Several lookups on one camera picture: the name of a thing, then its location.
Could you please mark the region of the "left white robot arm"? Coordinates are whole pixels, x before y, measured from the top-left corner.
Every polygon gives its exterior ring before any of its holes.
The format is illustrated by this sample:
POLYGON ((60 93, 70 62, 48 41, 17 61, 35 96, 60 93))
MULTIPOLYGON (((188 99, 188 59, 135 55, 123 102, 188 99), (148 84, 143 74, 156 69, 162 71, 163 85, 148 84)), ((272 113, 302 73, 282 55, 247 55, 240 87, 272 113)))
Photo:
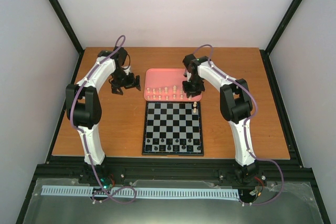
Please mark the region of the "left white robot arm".
POLYGON ((131 66, 124 66, 127 58, 130 56, 123 47, 102 50, 90 71, 76 84, 66 87, 67 118, 80 135, 85 162, 95 166, 90 176, 100 184, 108 180, 109 170, 101 165, 106 155, 99 136, 102 107, 98 93, 109 78, 113 94, 123 95, 123 88, 141 90, 140 76, 131 71, 131 66))

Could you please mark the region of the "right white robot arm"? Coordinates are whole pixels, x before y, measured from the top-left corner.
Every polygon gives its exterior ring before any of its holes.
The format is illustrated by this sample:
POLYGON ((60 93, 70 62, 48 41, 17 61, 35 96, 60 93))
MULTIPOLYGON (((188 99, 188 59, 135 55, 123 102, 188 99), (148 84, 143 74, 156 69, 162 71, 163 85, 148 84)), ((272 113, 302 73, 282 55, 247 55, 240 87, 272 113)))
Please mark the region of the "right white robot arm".
POLYGON ((221 71, 207 56, 196 58, 189 54, 184 57, 183 65, 187 79, 182 87, 188 98, 205 91, 205 80, 219 92, 220 112, 230 125, 235 144, 236 181, 246 185, 258 170, 249 129, 253 101, 246 80, 221 71))

